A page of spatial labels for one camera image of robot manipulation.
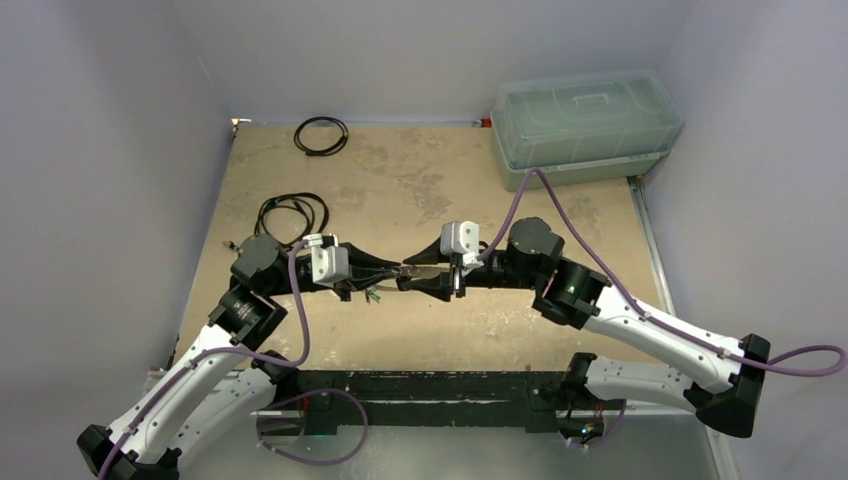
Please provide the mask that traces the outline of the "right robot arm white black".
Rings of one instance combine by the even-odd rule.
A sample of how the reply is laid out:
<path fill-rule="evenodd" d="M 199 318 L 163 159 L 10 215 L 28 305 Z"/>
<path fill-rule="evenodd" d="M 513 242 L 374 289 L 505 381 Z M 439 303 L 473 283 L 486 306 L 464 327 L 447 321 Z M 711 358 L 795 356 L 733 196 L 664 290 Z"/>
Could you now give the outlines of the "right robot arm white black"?
<path fill-rule="evenodd" d="M 573 356 L 556 394 L 576 407 L 605 400 L 637 400 L 675 407 L 708 427 L 751 437 L 769 342 L 704 330 L 652 305 L 627 297 L 607 276 L 563 255 L 565 241 L 538 217 L 516 221 L 506 247 L 483 260 L 472 246 L 479 228 L 449 222 L 439 239 L 407 258 L 397 285 L 442 301 L 470 288 L 528 289 L 533 309 L 563 326 L 634 347 L 654 363 L 621 362 L 591 353 Z"/>

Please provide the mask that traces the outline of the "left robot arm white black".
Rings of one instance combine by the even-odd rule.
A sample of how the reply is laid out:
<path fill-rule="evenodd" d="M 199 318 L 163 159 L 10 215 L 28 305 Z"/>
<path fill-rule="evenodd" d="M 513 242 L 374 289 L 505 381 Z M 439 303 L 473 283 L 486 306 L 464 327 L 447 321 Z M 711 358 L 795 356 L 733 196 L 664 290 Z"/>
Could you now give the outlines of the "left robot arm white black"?
<path fill-rule="evenodd" d="M 183 356 L 126 413 L 90 425 L 77 446 L 99 479 L 176 479 L 181 461 L 238 415 L 297 399 L 293 372 L 306 362 L 312 335 L 303 294 L 336 291 L 342 299 L 398 275 L 400 265 L 309 234 L 284 246 L 269 234 L 247 238 L 230 268 L 230 287 Z M 275 297 L 291 295 L 302 350 L 289 360 L 261 352 L 288 311 Z"/>

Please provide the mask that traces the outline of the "translucent green storage box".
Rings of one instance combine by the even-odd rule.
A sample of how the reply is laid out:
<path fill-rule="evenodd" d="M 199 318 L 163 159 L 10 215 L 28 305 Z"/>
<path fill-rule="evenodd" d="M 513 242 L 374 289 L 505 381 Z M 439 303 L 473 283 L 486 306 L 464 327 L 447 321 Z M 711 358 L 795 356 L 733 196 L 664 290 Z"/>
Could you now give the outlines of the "translucent green storage box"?
<path fill-rule="evenodd" d="M 672 149 L 684 117 L 651 69 L 503 84 L 489 119 L 502 185 L 538 188 L 647 173 Z"/>

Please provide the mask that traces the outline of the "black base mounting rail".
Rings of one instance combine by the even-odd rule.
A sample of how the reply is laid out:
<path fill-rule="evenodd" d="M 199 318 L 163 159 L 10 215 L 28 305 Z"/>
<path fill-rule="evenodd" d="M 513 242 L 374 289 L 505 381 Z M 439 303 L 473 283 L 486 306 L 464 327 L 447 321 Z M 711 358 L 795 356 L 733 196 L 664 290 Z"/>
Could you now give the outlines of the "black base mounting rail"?
<path fill-rule="evenodd" d="M 599 400 L 563 371 L 345 371 L 280 374 L 269 405 L 308 435 L 341 426 L 519 428 L 579 433 L 620 400 Z"/>

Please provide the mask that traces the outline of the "aluminium frame rail right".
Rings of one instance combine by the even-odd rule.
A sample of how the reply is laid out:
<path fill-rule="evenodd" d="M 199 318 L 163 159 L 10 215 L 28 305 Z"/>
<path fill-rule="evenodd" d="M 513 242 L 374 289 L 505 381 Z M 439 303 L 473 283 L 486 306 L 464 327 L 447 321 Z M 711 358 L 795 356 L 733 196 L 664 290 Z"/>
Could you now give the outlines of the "aluminium frame rail right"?
<path fill-rule="evenodd" d="M 628 188 L 631 192 L 634 208 L 641 226 L 643 237 L 649 252 L 652 274 L 663 308 L 671 315 L 676 313 L 673 300 L 670 295 L 669 285 L 663 268 L 662 260 L 654 236 L 653 228 L 649 219 L 644 185 L 641 176 L 630 176 L 627 178 Z"/>

